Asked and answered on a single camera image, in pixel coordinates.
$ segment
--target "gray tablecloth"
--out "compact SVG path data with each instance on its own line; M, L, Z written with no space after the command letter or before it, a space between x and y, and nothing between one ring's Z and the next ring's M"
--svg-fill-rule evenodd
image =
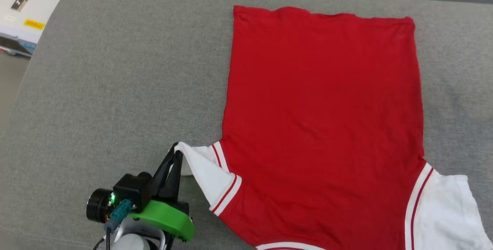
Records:
M466 174L493 237L493 6L424 0L61 0L0 141L0 248L91 249L98 187L153 172L175 141L221 137L233 5L361 17L411 16L421 68L426 159ZM193 242L250 248L208 211L191 177Z

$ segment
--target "teal connector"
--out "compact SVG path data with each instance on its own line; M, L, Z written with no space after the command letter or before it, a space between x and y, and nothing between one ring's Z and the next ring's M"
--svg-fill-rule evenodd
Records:
M127 215L132 211L132 202L124 199L120 202L120 204L115 208L115 210L109 216L108 222L104 224L104 230L106 231L108 228L111 233L114 233L118 226L122 223L122 221L127 217Z

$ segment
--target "black camera lens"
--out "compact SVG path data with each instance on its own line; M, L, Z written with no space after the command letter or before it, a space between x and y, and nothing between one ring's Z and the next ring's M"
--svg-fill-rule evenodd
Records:
M86 216L89 220L105 223L106 215L109 216L109 199L113 192L109 189L96 189L86 205Z

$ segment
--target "metal connector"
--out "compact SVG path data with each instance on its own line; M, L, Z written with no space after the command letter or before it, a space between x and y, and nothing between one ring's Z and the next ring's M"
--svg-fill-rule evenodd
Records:
M17 11L21 11L25 5L26 5L26 0L15 0L11 8Z

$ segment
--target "floor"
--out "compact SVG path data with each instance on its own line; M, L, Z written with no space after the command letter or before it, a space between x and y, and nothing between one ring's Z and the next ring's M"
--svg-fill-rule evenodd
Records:
M0 134L14 105L28 59L0 53Z

